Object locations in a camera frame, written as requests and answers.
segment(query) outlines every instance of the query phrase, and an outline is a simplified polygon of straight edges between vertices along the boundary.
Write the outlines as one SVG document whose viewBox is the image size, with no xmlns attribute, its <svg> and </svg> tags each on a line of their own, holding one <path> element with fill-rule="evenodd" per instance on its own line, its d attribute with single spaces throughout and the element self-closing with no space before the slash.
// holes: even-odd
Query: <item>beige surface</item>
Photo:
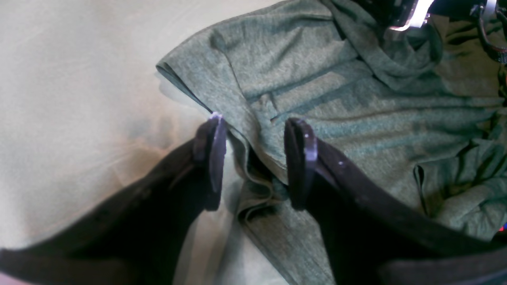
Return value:
<svg viewBox="0 0 507 285">
<path fill-rule="evenodd" d="M 155 63 L 193 33 L 277 1 L 1 1 L 0 247 L 51 237 L 191 138 L 207 114 Z M 232 230 L 232 210 L 201 216 L 179 283 L 218 271 L 284 283 Z M 231 240 L 240 249 L 227 257 Z"/>
</svg>

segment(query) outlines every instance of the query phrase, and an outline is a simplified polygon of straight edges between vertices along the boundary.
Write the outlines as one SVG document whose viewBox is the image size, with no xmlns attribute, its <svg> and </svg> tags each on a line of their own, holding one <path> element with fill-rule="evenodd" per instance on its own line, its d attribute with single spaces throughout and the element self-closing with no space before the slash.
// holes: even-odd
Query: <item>heather green fabric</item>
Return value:
<svg viewBox="0 0 507 285">
<path fill-rule="evenodd" d="M 290 117 L 443 225 L 488 240 L 507 222 L 503 69 L 470 23 L 432 17 L 397 42 L 383 32 L 349 0 L 293 0 L 209 27 L 157 65 L 224 114 L 248 178 L 239 218 L 289 283 L 333 282 L 316 222 L 282 184 Z"/>
</svg>

